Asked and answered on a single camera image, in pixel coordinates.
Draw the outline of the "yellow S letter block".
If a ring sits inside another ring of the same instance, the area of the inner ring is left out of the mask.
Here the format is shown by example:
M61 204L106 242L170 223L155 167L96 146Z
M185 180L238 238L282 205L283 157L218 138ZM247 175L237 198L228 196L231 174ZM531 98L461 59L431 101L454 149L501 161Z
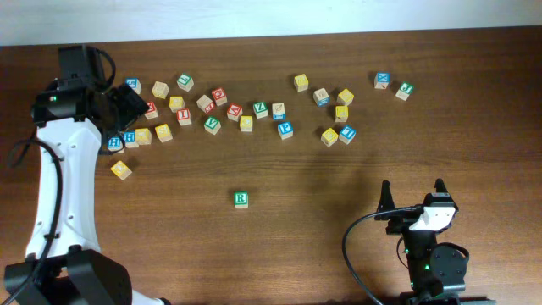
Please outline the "yellow S letter block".
M173 135L167 124L156 126L155 131L160 142L166 142L173 139Z

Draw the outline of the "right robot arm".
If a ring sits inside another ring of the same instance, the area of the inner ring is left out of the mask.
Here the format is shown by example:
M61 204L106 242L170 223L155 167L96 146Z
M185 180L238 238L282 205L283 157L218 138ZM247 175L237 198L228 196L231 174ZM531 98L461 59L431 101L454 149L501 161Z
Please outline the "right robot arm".
M466 289L469 252L456 244L437 242L437 235L451 227L458 206L444 181L434 183L434 191L421 204L405 210L397 208L390 182L382 182L377 220L387 223L386 233L398 235L405 246L406 266L412 290L400 294L403 304L458 304Z

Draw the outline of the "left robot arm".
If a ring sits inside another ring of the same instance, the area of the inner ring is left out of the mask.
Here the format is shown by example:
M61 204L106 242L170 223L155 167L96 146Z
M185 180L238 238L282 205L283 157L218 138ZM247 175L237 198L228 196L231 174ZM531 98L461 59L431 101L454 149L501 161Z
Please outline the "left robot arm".
M95 225L97 158L149 107L128 84L114 86L96 47L58 50L61 75L36 96L32 136L17 141L8 166L31 146L41 156L36 221L22 263L6 267L5 303L165 304L135 291L127 269L101 253Z

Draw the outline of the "green R letter block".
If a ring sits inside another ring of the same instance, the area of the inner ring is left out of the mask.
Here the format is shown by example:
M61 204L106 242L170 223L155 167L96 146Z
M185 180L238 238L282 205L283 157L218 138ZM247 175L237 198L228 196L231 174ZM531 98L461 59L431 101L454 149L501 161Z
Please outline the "green R letter block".
M238 191L234 194L234 205L236 208L248 208L249 196L246 191Z

